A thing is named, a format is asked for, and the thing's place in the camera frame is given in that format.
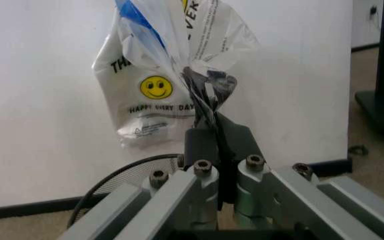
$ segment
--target smiley face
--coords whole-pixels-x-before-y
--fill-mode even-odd
[[[173,86],[162,76],[150,76],[140,83],[140,92],[150,99],[165,99],[173,92]]]

